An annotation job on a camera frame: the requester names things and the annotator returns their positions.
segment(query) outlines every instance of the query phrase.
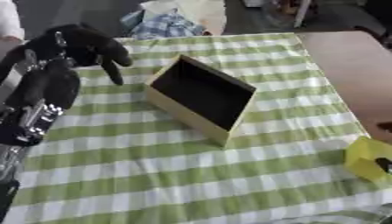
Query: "white fabric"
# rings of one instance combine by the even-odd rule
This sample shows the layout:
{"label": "white fabric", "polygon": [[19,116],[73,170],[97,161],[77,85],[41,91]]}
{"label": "white fabric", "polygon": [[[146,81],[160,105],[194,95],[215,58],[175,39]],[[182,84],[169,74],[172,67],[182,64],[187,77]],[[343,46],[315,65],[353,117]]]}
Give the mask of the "white fabric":
{"label": "white fabric", "polygon": [[11,0],[0,0],[0,37],[25,38],[25,30],[20,27],[16,5]]}

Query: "table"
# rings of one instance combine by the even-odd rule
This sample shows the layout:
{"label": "table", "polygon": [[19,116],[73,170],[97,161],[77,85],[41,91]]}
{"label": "table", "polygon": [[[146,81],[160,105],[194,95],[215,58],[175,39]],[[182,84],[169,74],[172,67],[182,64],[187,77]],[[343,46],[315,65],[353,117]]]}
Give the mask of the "table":
{"label": "table", "polygon": [[367,132],[392,144],[392,135],[376,126],[392,122],[391,52],[362,31],[299,36]]}
{"label": "table", "polygon": [[[366,135],[292,33],[121,40],[134,60],[113,87],[80,70],[73,108],[31,150],[5,223],[369,223],[391,212],[389,183],[347,171]],[[227,148],[144,99],[178,53],[258,87]]]}

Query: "green checkered tablecloth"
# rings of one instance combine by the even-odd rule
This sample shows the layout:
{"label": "green checkered tablecloth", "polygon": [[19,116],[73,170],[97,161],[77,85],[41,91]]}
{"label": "green checkered tablecloth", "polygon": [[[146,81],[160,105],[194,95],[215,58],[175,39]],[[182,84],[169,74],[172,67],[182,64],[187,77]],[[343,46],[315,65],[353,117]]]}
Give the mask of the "green checkered tablecloth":
{"label": "green checkered tablecloth", "polygon": [[[355,177],[344,149],[367,133],[294,34],[122,40],[116,87],[80,70],[74,107],[35,147],[5,223],[378,223],[392,188]],[[226,149],[144,98],[183,53],[258,88]]]}

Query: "open box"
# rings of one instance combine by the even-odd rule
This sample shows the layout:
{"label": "open box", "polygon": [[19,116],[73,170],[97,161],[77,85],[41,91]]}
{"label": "open box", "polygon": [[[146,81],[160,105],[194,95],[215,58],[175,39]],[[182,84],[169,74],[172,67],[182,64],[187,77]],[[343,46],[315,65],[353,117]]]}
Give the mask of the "open box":
{"label": "open box", "polygon": [[145,83],[147,101],[225,145],[256,88],[195,59],[179,55]]}

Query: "yellow object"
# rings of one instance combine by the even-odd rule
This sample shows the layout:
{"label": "yellow object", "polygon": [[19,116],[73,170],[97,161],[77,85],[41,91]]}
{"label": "yellow object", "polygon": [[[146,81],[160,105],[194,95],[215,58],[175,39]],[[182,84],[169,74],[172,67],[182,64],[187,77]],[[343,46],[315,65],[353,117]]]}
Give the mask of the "yellow object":
{"label": "yellow object", "polygon": [[377,158],[392,161],[392,145],[366,136],[360,136],[346,149],[346,168],[355,175],[370,181],[391,179],[376,162]]}

